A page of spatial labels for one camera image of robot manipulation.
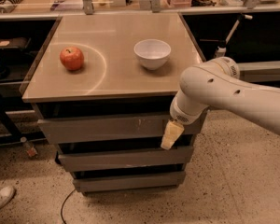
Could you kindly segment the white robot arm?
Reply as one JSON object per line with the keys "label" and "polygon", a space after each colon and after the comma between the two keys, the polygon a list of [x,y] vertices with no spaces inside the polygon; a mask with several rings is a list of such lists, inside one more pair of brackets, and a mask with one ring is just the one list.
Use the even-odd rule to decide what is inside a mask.
{"label": "white robot arm", "polygon": [[280,89],[242,81],[237,63],[219,57],[193,65],[181,74],[161,148],[171,149],[184,127],[209,106],[228,110],[280,135]]}

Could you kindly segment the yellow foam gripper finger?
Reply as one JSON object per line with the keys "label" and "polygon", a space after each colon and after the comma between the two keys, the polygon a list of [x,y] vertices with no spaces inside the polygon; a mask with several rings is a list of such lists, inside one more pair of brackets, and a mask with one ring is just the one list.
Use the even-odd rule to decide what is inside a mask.
{"label": "yellow foam gripper finger", "polygon": [[161,148],[169,150],[183,132],[184,126],[182,124],[174,120],[169,120],[161,140]]}

